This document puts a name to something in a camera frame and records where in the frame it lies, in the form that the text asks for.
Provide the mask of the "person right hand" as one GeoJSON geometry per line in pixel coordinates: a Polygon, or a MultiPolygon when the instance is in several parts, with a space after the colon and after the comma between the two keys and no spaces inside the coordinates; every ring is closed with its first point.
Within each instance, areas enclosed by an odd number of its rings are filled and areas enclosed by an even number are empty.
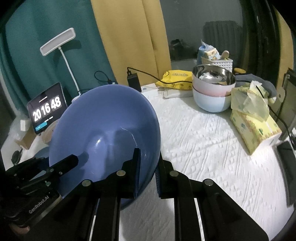
{"type": "Polygon", "coordinates": [[[15,224],[11,224],[10,228],[12,229],[12,231],[16,234],[16,235],[26,235],[29,231],[30,231],[30,227],[26,226],[26,227],[19,227],[15,224]]]}

